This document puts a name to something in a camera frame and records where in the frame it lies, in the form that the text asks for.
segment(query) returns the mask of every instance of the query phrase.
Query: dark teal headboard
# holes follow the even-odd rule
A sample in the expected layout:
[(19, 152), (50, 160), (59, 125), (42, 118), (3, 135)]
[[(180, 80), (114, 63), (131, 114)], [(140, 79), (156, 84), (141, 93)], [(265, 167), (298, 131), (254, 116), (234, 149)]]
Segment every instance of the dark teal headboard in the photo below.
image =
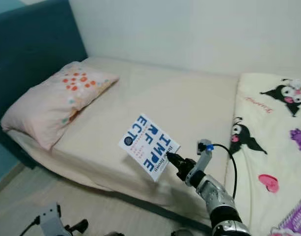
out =
[[(0, 14), (0, 119), (30, 87), (86, 57), (68, 0), (47, 0)], [(24, 164), (34, 165), (1, 127), (0, 143)]]

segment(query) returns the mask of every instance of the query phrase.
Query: floor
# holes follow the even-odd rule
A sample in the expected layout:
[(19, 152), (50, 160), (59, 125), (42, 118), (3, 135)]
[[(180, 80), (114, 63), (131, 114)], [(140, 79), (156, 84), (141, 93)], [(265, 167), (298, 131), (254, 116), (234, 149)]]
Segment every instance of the floor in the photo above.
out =
[[(195, 236), (207, 235), (191, 229), (192, 224), (186, 225), (182, 219), (183, 224), (139, 208), (134, 201), (83, 187), (39, 167), (25, 168), (0, 192), (0, 236), (19, 236), (40, 208), (52, 202), (61, 205), (64, 225), (88, 219), (84, 236), (103, 236), (111, 231), (125, 236), (170, 236), (172, 231), (184, 227)], [(42, 235), (39, 226), (25, 234)]]

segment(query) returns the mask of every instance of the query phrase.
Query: kuromi character print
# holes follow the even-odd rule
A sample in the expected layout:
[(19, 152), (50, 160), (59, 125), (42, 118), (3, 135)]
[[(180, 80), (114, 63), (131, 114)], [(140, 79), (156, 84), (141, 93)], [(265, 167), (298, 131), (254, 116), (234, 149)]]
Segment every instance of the kuromi character print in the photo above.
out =
[(232, 154), (236, 153), (241, 149), (241, 146), (245, 144), (249, 149), (262, 151), (267, 154), (267, 152), (259, 146), (257, 141), (251, 137), (249, 129), (245, 125), (239, 124), (242, 120), (241, 117), (237, 117), (233, 124), (230, 152)]
[(281, 81), (289, 81), (289, 83), (287, 85), (278, 85), (275, 89), (261, 92), (260, 94), (271, 96), (285, 103), (292, 116), (295, 117), (300, 110), (299, 105), (301, 105), (301, 81), (291, 79), (282, 79)]

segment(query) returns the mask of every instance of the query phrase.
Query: purple book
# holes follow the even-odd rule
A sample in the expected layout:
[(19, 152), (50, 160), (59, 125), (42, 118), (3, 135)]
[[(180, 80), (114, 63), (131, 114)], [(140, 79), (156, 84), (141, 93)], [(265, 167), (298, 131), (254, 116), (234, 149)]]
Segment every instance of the purple book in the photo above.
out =
[(301, 234), (301, 200), (290, 214), (279, 224), (280, 229), (290, 229)]

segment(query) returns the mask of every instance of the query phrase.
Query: black cable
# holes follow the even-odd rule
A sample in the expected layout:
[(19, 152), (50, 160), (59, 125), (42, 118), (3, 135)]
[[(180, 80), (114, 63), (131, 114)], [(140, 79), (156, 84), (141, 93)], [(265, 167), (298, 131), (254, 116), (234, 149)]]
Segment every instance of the black cable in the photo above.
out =
[(24, 231), (19, 235), (19, 236), (23, 236), (32, 226), (34, 226), (34, 225), (39, 225), (40, 224), (40, 216), (37, 216), (36, 218), (35, 218), (35, 220), (34, 221), (32, 221), (31, 222), (31, 224), (30, 225), (28, 225), (25, 229), (24, 229)]
[(225, 149), (228, 152), (228, 154), (230, 156), (230, 159), (233, 162), (233, 167), (234, 167), (234, 189), (233, 189), (232, 197), (233, 197), (233, 199), (235, 199), (235, 194), (236, 194), (236, 191), (237, 191), (237, 178), (238, 178), (238, 170), (237, 170), (237, 166), (235, 164), (235, 160), (234, 160), (232, 154), (230, 153), (229, 149), (227, 149), (226, 146), (221, 145), (221, 144), (212, 144), (212, 145), (215, 146), (215, 147), (221, 147), (221, 148)]

